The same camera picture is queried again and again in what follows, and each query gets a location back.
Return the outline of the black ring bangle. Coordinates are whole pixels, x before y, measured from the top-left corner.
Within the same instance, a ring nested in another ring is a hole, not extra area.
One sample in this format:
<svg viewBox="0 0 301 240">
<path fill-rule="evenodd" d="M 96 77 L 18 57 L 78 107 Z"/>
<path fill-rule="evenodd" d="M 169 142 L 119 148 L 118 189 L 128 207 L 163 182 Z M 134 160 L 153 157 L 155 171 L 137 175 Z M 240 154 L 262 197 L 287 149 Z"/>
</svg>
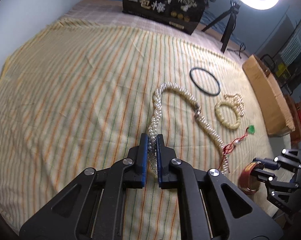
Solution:
<svg viewBox="0 0 301 240">
<path fill-rule="evenodd" d="M 189 77 L 195 87 L 207 96 L 218 96 L 221 92 L 219 80 L 205 68 L 193 67 Z"/>
</svg>

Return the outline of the cardboard box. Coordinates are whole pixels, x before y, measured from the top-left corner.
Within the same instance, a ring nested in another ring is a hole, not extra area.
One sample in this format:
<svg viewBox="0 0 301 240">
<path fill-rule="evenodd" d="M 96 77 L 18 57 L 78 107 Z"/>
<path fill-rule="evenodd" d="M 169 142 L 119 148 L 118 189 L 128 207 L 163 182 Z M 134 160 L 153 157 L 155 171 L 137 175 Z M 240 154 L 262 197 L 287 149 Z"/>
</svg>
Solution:
<svg viewBox="0 0 301 240">
<path fill-rule="evenodd" d="M 295 130 L 293 116 L 270 69 L 256 55 L 242 65 L 259 103 L 270 137 L 282 137 Z"/>
</svg>

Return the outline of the black metal clothes rack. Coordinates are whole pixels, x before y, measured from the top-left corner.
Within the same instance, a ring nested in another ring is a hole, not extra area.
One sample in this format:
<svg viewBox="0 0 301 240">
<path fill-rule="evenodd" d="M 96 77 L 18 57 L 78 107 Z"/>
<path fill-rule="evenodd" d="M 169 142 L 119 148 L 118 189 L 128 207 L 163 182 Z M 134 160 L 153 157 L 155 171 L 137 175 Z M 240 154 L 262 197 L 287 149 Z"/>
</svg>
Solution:
<svg viewBox="0 0 301 240">
<path fill-rule="evenodd" d="M 301 84 L 301 18 L 293 26 L 285 15 L 258 56 L 274 74 L 280 88 L 292 95 Z"/>
</svg>

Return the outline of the yellow striped cloth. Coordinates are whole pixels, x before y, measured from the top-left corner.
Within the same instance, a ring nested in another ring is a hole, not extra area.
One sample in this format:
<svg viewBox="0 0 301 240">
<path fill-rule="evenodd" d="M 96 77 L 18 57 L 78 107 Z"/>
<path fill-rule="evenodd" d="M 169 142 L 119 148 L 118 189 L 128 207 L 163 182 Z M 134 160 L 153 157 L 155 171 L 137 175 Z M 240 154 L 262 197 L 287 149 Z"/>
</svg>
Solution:
<svg viewBox="0 0 301 240">
<path fill-rule="evenodd" d="M 218 96 L 207 96 L 189 77 L 196 66 L 94 66 L 81 46 L 82 40 L 92 37 L 76 35 L 56 21 L 4 64 L 0 214 L 14 232 L 83 169 L 110 167 L 137 145 L 150 124 L 153 93 L 163 83 L 189 90 L 225 143 L 241 136 L 247 126 L 255 127 L 255 133 L 229 156 L 232 182 L 254 157 L 273 156 L 262 112 L 242 66 L 200 66 L 221 86 Z"/>
</svg>

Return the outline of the black tripod stand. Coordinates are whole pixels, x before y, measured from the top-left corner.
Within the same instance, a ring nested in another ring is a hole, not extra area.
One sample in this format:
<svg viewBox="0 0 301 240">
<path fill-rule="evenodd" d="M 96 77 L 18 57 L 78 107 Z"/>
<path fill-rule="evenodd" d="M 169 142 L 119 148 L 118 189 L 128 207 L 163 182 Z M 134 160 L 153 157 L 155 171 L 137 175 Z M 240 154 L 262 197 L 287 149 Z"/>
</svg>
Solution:
<svg viewBox="0 0 301 240">
<path fill-rule="evenodd" d="M 202 32 L 206 32 L 208 29 L 213 27 L 216 23 L 219 23 L 221 20 L 223 20 L 226 16 L 228 15 L 230 16 L 220 40 L 222 43 L 220 51 L 222 53 L 225 53 L 230 37 L 235 29 L 239 9 L 240 9 L 240 4 L 238 2 L 232 1 L 231 7 L 228 11 L 223 12 L 215 20 L 213 20 L 210 24 L 208 24 L 206 27 L 204 27 L 204 29 L 201 30 Z"/>
</svg>

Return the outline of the black printed gift bag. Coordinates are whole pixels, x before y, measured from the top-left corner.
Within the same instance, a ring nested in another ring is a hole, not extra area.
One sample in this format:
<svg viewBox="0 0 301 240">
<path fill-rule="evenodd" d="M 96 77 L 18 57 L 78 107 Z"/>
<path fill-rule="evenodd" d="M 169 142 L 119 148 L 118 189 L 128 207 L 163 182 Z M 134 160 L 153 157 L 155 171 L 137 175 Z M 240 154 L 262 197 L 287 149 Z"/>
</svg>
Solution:
<svg viewBox="0 0 301 240">
<path fill-rule="evenodd" d="M 122 0 L 123 11 L 170 25 L 191 35 L 215 0 Z"/>
</svg>

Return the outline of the pink plaid blanket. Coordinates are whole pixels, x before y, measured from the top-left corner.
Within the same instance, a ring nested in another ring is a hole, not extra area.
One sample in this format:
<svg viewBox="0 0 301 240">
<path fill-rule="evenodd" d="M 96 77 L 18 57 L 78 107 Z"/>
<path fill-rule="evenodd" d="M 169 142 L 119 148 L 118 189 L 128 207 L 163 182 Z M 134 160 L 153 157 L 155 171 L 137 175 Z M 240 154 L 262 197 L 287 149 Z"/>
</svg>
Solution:
<svg viewBox="0 0 301 240">
<path fill-rule="evenodd" d="M 234 52 L 222 54 L 220 43 L 198 29 L 187 35 L 171 26 L 124 14 L 116 1 L 82 0 L 58 24 L 74 29 L 76 35 L 93 35 L 87 42 L 82 40 L 81 46 L 86 47 L 84 55 L 94 66 L 239 67 L 247 60 Z"/>
</svg>

